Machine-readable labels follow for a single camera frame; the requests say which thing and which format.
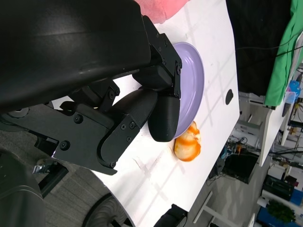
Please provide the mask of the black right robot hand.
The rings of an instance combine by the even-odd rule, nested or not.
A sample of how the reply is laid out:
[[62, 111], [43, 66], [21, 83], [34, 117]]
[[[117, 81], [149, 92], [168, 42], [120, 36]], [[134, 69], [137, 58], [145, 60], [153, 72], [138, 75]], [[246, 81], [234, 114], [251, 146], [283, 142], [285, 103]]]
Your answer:
[[154, 227], [184, 227], [187, 222], [188, 212], [172, 204], [171, 208], [161, 216]]

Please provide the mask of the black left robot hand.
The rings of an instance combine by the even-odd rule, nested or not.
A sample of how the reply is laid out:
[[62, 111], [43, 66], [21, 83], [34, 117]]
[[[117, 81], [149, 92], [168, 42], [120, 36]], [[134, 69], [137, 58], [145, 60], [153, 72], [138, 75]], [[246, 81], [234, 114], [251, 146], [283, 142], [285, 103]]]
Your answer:
[[169, 142], [182, 60], [134, 0], [3, 0], [0, 122], [56, 159], [107, 175], [148, 125]]

